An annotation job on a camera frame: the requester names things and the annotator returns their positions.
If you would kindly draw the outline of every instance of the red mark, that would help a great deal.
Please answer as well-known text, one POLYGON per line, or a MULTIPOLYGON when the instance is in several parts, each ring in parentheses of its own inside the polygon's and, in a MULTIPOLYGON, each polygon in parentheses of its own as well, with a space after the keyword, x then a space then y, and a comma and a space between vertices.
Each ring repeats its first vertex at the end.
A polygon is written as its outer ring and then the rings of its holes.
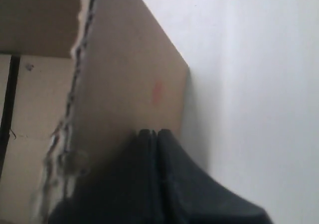
POLYGON ((162 81, 156 81, 152 90, 152 104, 158 105, 162 98, 163 84, 162 81))

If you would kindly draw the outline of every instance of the beige surface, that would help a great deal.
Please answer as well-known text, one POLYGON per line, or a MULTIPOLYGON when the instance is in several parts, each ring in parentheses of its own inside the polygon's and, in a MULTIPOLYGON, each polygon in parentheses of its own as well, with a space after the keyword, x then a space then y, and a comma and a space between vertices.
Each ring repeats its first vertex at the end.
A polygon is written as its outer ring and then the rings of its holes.
POLYGON ((2 110, 4 104, 6 83, 8 80, 10 67, 10 56, 9 55, 0 55, 0 122, 2 118, 2 110))
POLYGON ((73 144, 92 165, 141 128, 179 134, 187 64, 142 0, 98 0, 73 144))
POLYGON ((36 187, 50 133, 63 115, 73 66, 69 59, 22 56, 12 130, 0 181, 0 219, 28 221, 29 201, 36 187), (34 68, 28 71, 26 64, 34 68))
POLYGON ((79 0, 0 0, 0 52, 69 57, 79 0))

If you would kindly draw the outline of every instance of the black strip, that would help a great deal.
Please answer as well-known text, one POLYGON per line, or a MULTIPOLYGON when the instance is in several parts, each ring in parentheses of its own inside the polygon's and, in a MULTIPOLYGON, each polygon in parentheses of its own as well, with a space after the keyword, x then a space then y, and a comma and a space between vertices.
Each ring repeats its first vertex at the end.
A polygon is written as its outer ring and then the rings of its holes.
POLYGON ((6 84, 4 105, 0 125, 0 178, 2 174, 6 147, 8 145, 10 138, 10 128, 13 114, 16 84, 18 81, 19 65, 20 56, 11 56, 10 69, 6 84))

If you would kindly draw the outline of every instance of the red spot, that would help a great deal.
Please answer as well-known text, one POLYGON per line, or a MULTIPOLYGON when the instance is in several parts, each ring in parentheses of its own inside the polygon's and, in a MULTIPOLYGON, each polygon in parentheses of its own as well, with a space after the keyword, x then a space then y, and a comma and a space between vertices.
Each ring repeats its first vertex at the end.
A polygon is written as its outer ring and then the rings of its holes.
POLYGON ((162 81, 156 81, 152 90, 152 104, 158 105, 162 99, 163 84, 162 81))

